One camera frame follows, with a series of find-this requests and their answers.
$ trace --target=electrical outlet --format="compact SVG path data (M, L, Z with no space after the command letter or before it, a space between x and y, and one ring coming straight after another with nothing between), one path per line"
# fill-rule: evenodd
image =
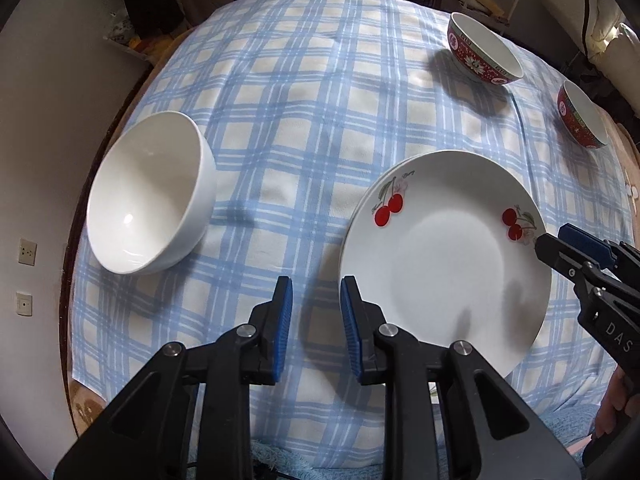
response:
M15 311L20 316L32 316L33 315L33 296L31 294L15 293Z
M20 238L20 247L18 248L18 263L25 265L36 264L36 242L30 242L24 238Z

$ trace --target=white lotus flower pattern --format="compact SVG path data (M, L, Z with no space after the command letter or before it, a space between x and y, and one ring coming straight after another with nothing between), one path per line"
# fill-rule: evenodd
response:
M471 56L466 56L465 63L475 73L477 74L484 73L484 67L480 64L480 62L477 59L473 59Z

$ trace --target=plaid tablecloth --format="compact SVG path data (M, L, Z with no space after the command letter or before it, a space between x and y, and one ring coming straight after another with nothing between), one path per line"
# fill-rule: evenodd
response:
M443 148L481 153L524 184L548 231L572 222L631 240L615 152L577 146L558 117L561 74L506 42L524 78L471 82L447 49L448 19L399 0L241 0L203 23L129 126L160 110L195 120L218 165L209 229L180 264L140 278L100 268L82 238L73 377L110 400L165 342L214 341L288 274L286 367L276 387L252 389L252 434L315 466L379 463L383 390L351 375L337 263L348 219L383 171ZM538 412L603 393L612 360L577 313L555 275L540 334L510 375Z

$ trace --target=red cherry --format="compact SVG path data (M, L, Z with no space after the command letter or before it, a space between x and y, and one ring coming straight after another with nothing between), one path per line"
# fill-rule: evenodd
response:
M399 213L402 209L402 195L396 193L389 199L389 211L392 213Z
M516 215L515 209L507 209L504 213L502 213L502 222L505 225L512 226L516 223L518 219L518 215Z
M391 216L391 211L389 211L388 206L383 205L380 209L376 211L376 214L373 218L376 221L376 225L378 227L384 227L386 223L389 222L390 216Z
M518 224L509 227L509 238L511 238L511 240L520 240L522 238L522 227Z

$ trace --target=red floral bowl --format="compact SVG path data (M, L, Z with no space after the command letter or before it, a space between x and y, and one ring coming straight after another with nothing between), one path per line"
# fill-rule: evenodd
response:
M560 118L575 141L594 150L606 146L609 135L595 105L580 87L567 80L558 92Z
M447 39L453 59L471 79L504 85L522 78L518 58L498 36L461 12L452 12Z

